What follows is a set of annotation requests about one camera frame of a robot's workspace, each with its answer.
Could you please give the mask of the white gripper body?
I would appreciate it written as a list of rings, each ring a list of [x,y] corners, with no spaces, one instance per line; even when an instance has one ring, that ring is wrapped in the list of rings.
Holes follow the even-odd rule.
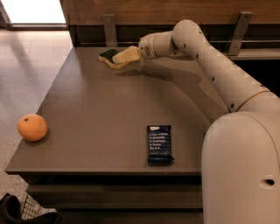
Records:
[[[156,33],[152,33],[140,38],[138,47],[142,56],[146,59],[153,60],[158,58],[154,46],[156,36]]]

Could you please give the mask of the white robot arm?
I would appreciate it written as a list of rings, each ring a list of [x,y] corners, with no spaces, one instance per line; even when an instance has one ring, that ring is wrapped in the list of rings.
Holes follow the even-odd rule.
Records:
[[[207,41],[191,20],[114,56],[195,60],[226,103],[202,149],[204,224],[280,224],[280,98]]]

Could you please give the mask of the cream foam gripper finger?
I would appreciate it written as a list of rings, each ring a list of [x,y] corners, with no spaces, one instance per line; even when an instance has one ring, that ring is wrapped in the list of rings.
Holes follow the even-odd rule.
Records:
[[[136,61],[141,58],[141,51],[136,46],[130,46],[123,51],[117,53],[113,58],[115,64]]]

